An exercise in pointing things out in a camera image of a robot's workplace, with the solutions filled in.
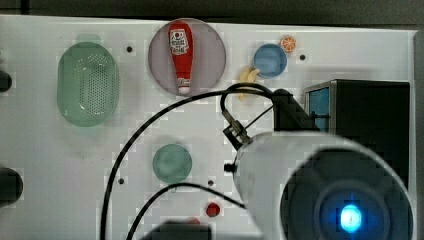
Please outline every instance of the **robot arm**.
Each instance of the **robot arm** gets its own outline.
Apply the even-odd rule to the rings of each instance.
[[[316,131],[287,91],[275,91],[272,101],[271,133],[250,138],[224,114],[232,119],[224,134],[238,150],[226,170],[265,239],[412,239],[407,190],[383,159]]]

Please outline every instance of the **green plastic basket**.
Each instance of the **green plastic basket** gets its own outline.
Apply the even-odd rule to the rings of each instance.
[[[60,59],[58,74],[57,105],[70,123],[92,127],[113,113],[119,98],[118,67],[104,47],[75,44]]]

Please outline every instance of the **red button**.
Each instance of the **red button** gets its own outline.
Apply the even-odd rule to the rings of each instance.
[[[206,214],[209,217],[216,217],[221,212],[221,208],[216,203],[209,203],[208,208],[206,209]]]

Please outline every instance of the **green bowl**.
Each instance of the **green bowl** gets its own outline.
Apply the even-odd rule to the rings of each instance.
[[[190,174],[190,153],[178,144],[160,148],[153,157],[153,171],[163,182],[174,184],[184,181]]]

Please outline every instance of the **black box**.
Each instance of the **black box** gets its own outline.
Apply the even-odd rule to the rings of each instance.
[[[305,110],[321,131],[372,149],[408,187],[408,82],[336,79],[308,87],[304,93]]]
[[[212,230],[209,225],[168,221],[141,240],[212,240]]]

